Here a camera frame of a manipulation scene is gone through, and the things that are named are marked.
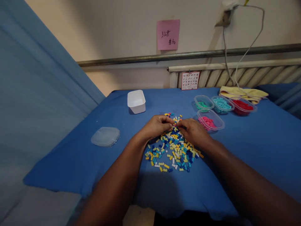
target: blue curtain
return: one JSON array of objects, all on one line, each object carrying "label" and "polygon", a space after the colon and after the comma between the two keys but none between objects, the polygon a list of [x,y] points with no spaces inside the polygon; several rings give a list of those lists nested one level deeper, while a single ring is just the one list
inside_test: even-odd
[{"label": "blue curtain", "polygon": [[276,100],[275,104],[301,119],[301,83]]},{"label": "blue curtain", "polygon": [[104,98],[23,0],[0,0],[0,223],[22,178]]}]

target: pile of beads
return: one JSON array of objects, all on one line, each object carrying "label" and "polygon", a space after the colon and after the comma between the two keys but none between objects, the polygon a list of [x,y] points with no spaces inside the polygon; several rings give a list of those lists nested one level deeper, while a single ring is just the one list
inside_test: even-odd
[{"label": "pile of beads", "polygon": [[228,111],[232,108],[232,106],[229,105],[227,101],[225,101],[222,97],[217,97],[213,99],[213,102],[215,104],[214,106],[215,112],[221,115],[227,114]]},{"label": "pile of beads", "polygon": [[[241,101],[241,100],[232,100],[237,106],[239,106],[242,109],[245,110],[253,110],[253,107],[248,105],[247,103]],[[240,115],[240,116],[247,116],[249,115],[250,112],[246,112],[243,110],[240,110],[238,107],[235,106],[234,110],[233,110],[236,114]]]},{"label": "pile of beads", "polygon": [[[213,123],[213,120],[212,120],[212,119],[209,119],[209,118],[207,118],[207,117],[205,117],[205,116],[202,117],[202,119],[205,121],[205,123],[206,123],[208,126],[210,126],[210,127],[212,127],[212,128],[216,128],[216,126],[215,126],[215,124]],[[207,131],[210,130],[207,126],[205,126],[205,125],[203,124],[203,122],[201,121],[200,118],[198,118],[198,121],[204,126],[204,128],[205,128]]]},{"label": "pile of beads", "polygon": [[[207,106],[204,102],[202,102],[202,101],[198,102],[198,104],[199,104],[201,107],[203,107],[203,108],[207,108],[207,107],[208,107],[208,106]],[[197,103],[195,103],[195,106],[196,106],[197,109],[199,109],[199,110],[202,109],[202,108],[200,108],[200,107],[197,105]]]},{"label": "pile of beads", "polygon": [[[165,113],[167,117],[173,116],[173,113]],[[172,151],[172,154],[166,154],[166,157],[169,159],[172,167],[179,171],[186,170],[190,172],[191,164],[194,162],[194,159],[198,157],[204,158],[199,150],[197,150],[191,143],[189,143],[182,135],[182,133],[176,127],[176,123],[182,119],[179,117],[174,117],[173,120],[175,124],[172,127],[172,131],[164,133],[161,135],[160,139],[156,141],[158,143],[160,140],[162,144],[159,144],[158,147],[155,147],[155,144],[147,144],[146,148],[146,160],[150,161],[151,165],[158,167],[161,172],[172,172],[173,169],[162,161],[164,154],[168,151]]]}]

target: clear plastic container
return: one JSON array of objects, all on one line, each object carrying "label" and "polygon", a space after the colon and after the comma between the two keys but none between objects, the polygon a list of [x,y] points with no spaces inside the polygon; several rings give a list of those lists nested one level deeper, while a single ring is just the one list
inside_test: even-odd
[{"label": "clear plastic container", "polygon": [[[203,126],[205,128],[207,128],[207,130],[221,130],[225,128],[225,123],[224,121],[212,110],[208,109],[206,111],[204,110],[199,110],[198,111],[198,118],[199,121],[203,124]],[[211,127],[209,126],[203,119],[203,117],[207,117],[209,119],[213,120],[213,123],[216,127]]]},{"label": "clear plastic container", "polygon": [[[214,104],[212,101],[209,99],[209,97],[205,95],[199,95],[194,97],[195,105],[198,109],[211,109],[214,107]],[[199,102],[203,102],[207,107],[203,107],[199,104]]]},{"label": "clear plastic container", "polygon": [[120,131],[114,127],[101,127],[91,138],[91,142],[97,146],[111,147],[120,137]]},{"label": "clear plastic container", "polygon": [[[218,99],[218,98],[221,98],[221,99],[223,99],[224,101],[226,101],[227,104],[231,106],[231,108],[227,109],[227,108],[222,108],[222,107],[218,106],[217,103],[214,102],[214,100],[216,100],[216,99]],[[233,105],[227,98],[225,98],[225,97],[223,97],[223,96],[215,96],[215,97],[212,97],[212,98],[211,98],[211,101],[212,101],[213,104],[214,104],[214,108],[213,108],[213,109],[214,109],[215,112],[218,113],[218,114],[225,115],[225,114],[227,114],[229,111],[232,111],[232,110],[234,109],[234,105]]]},{"label": "clear plastic container", "polygon": [[128,93],[128,107],[134,114],[145,112],[145,97],[142,90]]},{"label": "clear plastic container", "polygon": [[[257,111],[257,107],[254,104],[252,104],[251,102],[249,102],[245,99],[242,99],[240,97],[231,97],[229,100],[234,105],[233,112],[235,112],[239,116],[248,116],[250,114],[250,112]],[[234,103],[233,100],[240,100],[240,101],[244,102],[245,104],[248,104],[249,106],[253,107],[253,110],[243,109],[242,107],[240,107],[236,103]]]}]

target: pink bead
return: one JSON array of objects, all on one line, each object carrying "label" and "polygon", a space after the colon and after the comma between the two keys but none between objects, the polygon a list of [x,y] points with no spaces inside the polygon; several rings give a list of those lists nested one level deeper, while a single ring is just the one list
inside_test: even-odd
[{"label": "pink bead", "polygon": [[205,121],[205,123],[206,123],[208,126],[210,126],[210,127],[212,127],[212,128],[216,128],[216,126],[214,125],[212,119],[209,119],[209,118],[207,118],[207,117],[205,117],[205,116],[202,117],[202,119]]}]

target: hand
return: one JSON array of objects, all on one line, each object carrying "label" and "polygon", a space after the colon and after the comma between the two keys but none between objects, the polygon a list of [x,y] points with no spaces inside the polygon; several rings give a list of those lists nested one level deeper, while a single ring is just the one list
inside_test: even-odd
[{"label": "hand", "polygon": [[190,118],[179,121],[177,127],[186,140],[201,149],[204,149],[211,143],[214,143],[214,139],[211,138],[205,128],[194,119]]},{"label": "hand", "polygon": [[173,124],[175,124],[174,120],[165,115],[154,115],[138,134],[147,140],[151,140],[165,131],[171,131]]}]

